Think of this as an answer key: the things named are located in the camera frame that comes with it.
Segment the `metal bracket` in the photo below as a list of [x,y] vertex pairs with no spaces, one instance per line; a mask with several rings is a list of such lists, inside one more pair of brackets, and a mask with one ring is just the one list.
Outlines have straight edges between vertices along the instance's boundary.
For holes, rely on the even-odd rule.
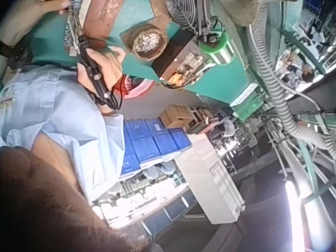
[[316,193],[313,193],[313,194],[309,195],[308,197],[303,198],[301,200],[302,204],[304,205],[304,204],[312,201],[313,199],[319,197],[320,195],[325,193],[327,190],[329,190],[329,188],[332,187],[334,184],[336,184],[336,176],[334,176],[331,180],[329,180],[323,186],[321,186],[320,189]]

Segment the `light blue shirt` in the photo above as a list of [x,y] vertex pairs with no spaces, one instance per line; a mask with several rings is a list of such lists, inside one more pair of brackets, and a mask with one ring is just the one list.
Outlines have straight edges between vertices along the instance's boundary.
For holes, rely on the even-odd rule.
[[143,170],[142,173],[148,180],[156,180],[159,177],[159,172],[154,165],[146,170]]
[[176,171],[176,166],[174,162],[170,160],[166,163],[162,163],[162,167],[160,169],[165,175],[172,175]]
[[123,116],[103,117],[75,72],[34,68],[0,93],[0,146],[31,150],[40,131],[69,152],[88,201],[115,185],[125,151]]

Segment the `hair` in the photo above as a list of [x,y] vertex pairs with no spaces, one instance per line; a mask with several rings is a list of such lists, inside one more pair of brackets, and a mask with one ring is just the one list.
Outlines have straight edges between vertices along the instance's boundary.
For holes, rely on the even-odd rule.
[[302,79],[307,83],[313,82],[314,78],[315,78],[315,73],[314,72],[308,72],[306,74],[305,73],[302,74]]
[[107,226],[53,167],[23,148],[1,148],[1,251],[150,252],[145,239]]

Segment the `flexible hose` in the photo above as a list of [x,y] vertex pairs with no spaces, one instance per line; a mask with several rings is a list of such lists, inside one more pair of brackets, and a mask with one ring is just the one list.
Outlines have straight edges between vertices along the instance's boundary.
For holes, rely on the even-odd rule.
[[252,25],[249,25],[247,36],[249,47],[253,54],[258,71],[265,82],[283,127],[293,137],[313,143],[321,149],[328,150],[332,157],[336,159],[336,150],[330,136],[325,139],[322,134],[315,132],[313,129],[310,129],[305,125],[299,125],[292,116],[287,101],[285,100],[283,87],[286,84],[283,83],[273,72],[273,64],[269,59],[267,51],[265,39],[267,7],[267,3],[260,5],[256,20]]

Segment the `cardboard box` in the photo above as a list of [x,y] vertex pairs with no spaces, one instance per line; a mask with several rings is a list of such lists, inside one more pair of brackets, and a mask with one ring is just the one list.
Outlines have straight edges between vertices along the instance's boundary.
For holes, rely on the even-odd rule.
[[169,105],[160,115],[163,125],[167,129],[183,128],[194,118],[188,107]]

